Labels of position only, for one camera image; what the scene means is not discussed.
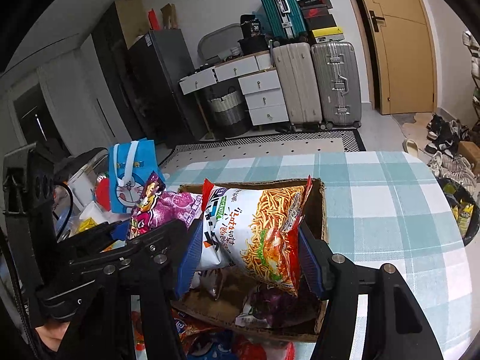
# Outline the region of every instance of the human hand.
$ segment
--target human hand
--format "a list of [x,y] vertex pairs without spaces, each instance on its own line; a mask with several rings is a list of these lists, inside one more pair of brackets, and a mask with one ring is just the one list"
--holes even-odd
[[59,349],[63,336],[70,322],[60,323],[49,320],[45,325],[35,328],[43,343],[56,352]]

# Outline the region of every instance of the purple snack bag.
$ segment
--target purple snack bag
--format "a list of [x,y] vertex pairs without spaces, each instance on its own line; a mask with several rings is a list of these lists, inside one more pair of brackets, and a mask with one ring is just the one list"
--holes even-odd
[[128,239],[153,230],[172,219],[180,219],[189,227],[202,212],[200,194],[165,190],[165,184],[152,172],[131,213]]

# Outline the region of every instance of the tablecloth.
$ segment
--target tablecloth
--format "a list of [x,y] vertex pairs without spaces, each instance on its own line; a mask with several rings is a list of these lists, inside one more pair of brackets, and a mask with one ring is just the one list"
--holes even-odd
[[[192,163],[170,175],[182,184],[306,178],[325,183],[330,248],[358,265],[393,263],[416,296],[445,359],[470,343],[471,280],[450,207],[429,168],[403,152],[331,152]],[[358,302],[350,358],[362,357],[367,296]],[[313,344],[297,346],[308,359]]]

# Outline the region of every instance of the slipper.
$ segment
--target slipper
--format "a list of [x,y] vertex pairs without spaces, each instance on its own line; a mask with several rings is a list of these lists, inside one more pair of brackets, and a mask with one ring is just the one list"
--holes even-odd
[[403,141],[403,150],[414,157],[419,156],[419,147],[413,139],[405,139]]

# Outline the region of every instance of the blue doraemon bag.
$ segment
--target blue doraemon bag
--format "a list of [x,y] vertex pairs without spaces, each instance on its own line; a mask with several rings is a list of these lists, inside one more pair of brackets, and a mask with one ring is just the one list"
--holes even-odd
[[158,173],[155,143],[134,140],[109,149],[110,205],[117,214],[130,213],[140,199],[143,186],[152,172]]

